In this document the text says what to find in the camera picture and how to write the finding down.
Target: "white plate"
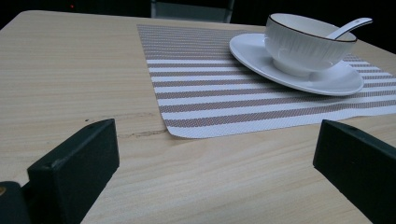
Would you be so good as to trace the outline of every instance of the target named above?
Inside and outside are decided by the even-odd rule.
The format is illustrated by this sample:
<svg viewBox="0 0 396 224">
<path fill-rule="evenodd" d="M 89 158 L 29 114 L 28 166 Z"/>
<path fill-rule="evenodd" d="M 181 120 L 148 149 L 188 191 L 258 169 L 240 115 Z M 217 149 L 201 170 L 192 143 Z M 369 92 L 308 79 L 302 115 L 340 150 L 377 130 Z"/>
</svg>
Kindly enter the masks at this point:
<svg viewBox="0 0 396 224">
<path fill-rule="evenodd" d="M 363 88 L 361 75 L 343 61 L 308 77 L 296 77 L 278 70 L 273 66 L 272 57 L 265 49 L 264 37 L 263 34 L 235 36 L 230 41 L 231 53 L 254 72 L 296 90 L 343 96 L 354 94 Z"/>
</svg>

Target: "table top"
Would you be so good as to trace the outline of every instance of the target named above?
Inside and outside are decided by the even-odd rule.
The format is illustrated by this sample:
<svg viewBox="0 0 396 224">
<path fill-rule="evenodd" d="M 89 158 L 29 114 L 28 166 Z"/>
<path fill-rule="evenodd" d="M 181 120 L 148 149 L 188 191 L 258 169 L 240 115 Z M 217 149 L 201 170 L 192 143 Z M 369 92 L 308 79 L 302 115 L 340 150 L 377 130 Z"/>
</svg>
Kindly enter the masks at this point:
<svg viewBox="0 0 396 224">
<path fill-rule="evenodd" d="M 312 164 L 319 124 L 206 139 L 166 131 L 137 24 L 262 26 L 26 11 L 0 31 L 0 176 L 115 119 L 120 168 L 83 223 L 370 223 Z M 396 55 L 353 54 L 396 74 Z M 342 122 L 396 147 L 396 114 Z"/>
</svg>

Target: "striped placemat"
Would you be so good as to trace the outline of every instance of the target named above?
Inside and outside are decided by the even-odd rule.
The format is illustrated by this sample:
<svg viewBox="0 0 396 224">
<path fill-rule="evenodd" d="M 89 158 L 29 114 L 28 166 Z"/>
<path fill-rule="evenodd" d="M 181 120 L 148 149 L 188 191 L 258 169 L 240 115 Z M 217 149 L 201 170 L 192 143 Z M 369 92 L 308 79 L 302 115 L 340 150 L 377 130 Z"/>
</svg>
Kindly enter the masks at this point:
<svg viewBox="0 0 396 224">
<path fill-rule="evenodd" d="M 207 138 L 396 113 L 396 77 L 362 59 L 344 61 L 363 89 L 335 97 L 297 91 L 238 62 L 229 41 L 243 30 L 138 25 L 149 73 L 169 133 Z"/>
</svg>

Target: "spoon handle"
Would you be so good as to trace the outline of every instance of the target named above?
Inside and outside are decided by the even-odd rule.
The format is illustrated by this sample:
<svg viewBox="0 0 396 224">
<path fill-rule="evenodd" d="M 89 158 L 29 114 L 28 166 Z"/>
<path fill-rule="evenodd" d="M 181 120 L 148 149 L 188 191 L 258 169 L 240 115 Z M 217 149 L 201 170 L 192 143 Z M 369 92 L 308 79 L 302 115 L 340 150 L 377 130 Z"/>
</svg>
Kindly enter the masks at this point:
<svg viewBox="0 0 396 224">
<path fill-rule="evenodd" d="M 327 35 L 326 38 L 329 39 L 337 39 L 338 37 L 340 37 L 341 35 L 343 35 L 346 32 L 349 32 L 353 29 L 356 29 L 360 26 L 363 26 L 365 24 L 369 24 L 373 22 L 373 20 L 371 18 L 359 18 L 356 19 L 354 21 L 350 21 L 349 23 L 343 25 L 341 28 L 339 28 L 338 30 L 332 32 L 331 34 Z"/>
</svg>

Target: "white bowl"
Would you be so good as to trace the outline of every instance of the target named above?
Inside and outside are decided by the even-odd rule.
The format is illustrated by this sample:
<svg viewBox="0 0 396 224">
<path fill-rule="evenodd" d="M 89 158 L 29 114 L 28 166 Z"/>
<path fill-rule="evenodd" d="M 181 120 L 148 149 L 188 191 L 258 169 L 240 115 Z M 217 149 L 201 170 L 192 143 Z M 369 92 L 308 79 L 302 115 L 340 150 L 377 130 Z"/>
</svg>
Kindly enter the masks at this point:
<svg viewBox="0 0 396 224">
<path fill-rule="evenodd" d="M 336 29 L 327 22 L 303 16 L 272 14 L 266 23 L 265 48 L 279 70 L 298 77 L 308 76 L 339 63 L 357 42 L 351 33 L 336 40 L 325 37 Z"/>
</svg>

